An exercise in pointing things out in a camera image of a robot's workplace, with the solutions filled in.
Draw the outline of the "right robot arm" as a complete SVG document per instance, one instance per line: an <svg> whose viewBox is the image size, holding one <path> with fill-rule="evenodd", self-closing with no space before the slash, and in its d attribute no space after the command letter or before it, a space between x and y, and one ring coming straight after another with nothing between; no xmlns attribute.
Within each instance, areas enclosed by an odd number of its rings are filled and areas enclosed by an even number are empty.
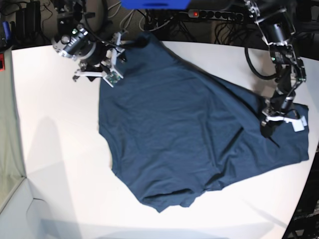
<svg viewBox="0 0 319 239"><path fill-rule="evenodd" d="M104 30L93 31L88 20L94 18L95 13L87 11L84 0L54 0L53 4L58 33L51 44L59 56L78 62L73 80L99 78L114 87L124 77L126 57L122 37L126 31L111 36Z"/></svg>

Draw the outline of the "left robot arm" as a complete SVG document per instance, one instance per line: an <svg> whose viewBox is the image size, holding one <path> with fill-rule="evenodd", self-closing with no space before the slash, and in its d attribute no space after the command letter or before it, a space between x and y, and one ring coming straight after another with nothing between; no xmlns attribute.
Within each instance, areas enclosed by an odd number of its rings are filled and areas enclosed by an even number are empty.
<svg viewBox="0 0 319 239"><path fill-rule="evenodd" d="M293 106L296 89L306 81L305 66L294 46L296 29L293 23L294 0L247 0L245 6L250 18L260 30L262 40L268 46L276 72L261 75L252 65L248 50L245 57L252 72L263 80L275 80L276 89L266 100L262 110L261 134L270 138L282 123L290 123L295 132L306 127L305 118Z"/></svg>

